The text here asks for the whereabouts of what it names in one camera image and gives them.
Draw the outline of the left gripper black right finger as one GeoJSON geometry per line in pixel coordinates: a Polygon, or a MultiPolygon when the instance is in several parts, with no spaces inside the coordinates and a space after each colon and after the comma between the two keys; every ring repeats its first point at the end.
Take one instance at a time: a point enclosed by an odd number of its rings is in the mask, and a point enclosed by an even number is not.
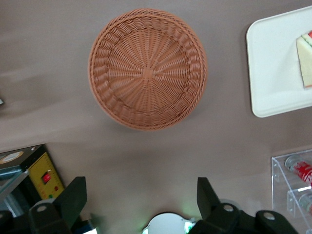
{"type": "Polygon", "coordinates": [[[221,202],[205,177],[197,179],[197,206],[202,219],[194,227],[194,234],[245,234],[241,211],[233,204],[221,202]]]}

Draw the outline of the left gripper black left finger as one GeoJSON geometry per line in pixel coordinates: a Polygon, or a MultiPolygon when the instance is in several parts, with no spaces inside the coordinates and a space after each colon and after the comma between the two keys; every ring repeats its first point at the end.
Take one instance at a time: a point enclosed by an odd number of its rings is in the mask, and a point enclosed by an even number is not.
{"type": "Polygon", "coordinates": [[[86,178],[76,177],[54,200],[43,200],[28,213],[33,234],[70,234],[87,201],[86,178]]]}

